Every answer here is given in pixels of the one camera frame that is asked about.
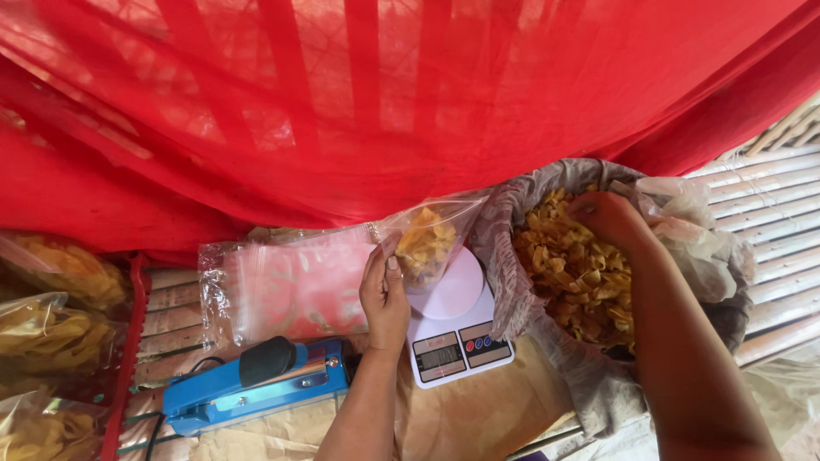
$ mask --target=chips in bag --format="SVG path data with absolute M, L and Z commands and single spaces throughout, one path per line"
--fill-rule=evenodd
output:
M 489 189 L 427 199 L 376 223 L 385 255 L 395 254 L 409 293 L 423 293 L 441 280 L 464 244 Z
M 128 299 L 130 284 L 120 270 L 75 244 L 7 231 L 0 235 L 0 258 L 41 291 L 65 291 L 74 308 L 109 314 Z
M 63 308 L 65 293 L 0 304 L 0 364 L 28 375 L 90 376 L 108 367 L 119 324 Z
M 547 193 L 515 229 L 512 246 L 557 324 L 578 340 L 634 353 L 629 263 L 566 215 L 574 198 L 564 189 Z
M 104 410 L 37 390 L 0 401 L 0 461 L 87 461 L 102 444 Z

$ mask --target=white scale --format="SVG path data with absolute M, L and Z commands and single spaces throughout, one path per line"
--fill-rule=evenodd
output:
M 512 362 L 507 341 L 493 341 L 495 300 L 476 257 L 467 249 L 424 295 L 408 294 L 410 363 L 422 389 L 469 377 Z

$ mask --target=chips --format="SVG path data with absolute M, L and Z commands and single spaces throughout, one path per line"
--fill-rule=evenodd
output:
M 514 231 L 512 246 L 557 324 L 601 349 L 626 345 L 634 354 L 629 263 L 566 215 L 574 198 L 564 189 L 546 194 Z
M 44 291 L 65 291 L 70 305 L 107 312 L 125 302 L 128 283 L 113 264 L 73 244 L 63 244 L 43 235 L 9 235 L 7 237 L 34 258 L 55 267 L 57 272 L 43 272 L 7 265 L 26 282 Z
M 38 393 L 19 395 L 2 402 L 0 454 L 3 461 L 85 461 L 94 459 L 101 437 L 95 417 L 82 409 L 88 405 L 43 402 L 45 409 L 29 402 Z
M 29 374 L 91 375 L 114 330 L 100 315 L 62 308 L 65 294 L 41 294 L 0 304 L 0 362 Z
M 438 281 L 455 241 L 455 226 L 424 207 L 412 219 L 394 252 L 402 267 L 404 284 L 422 287 Z

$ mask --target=red mosquito net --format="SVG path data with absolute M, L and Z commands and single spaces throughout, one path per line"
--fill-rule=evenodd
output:
M 818 14 L 800 0 L 0 0 L 0 226 L 171 259 L 257 224 L 380 219 L 561 157 L 682 174 L 820 87 Z

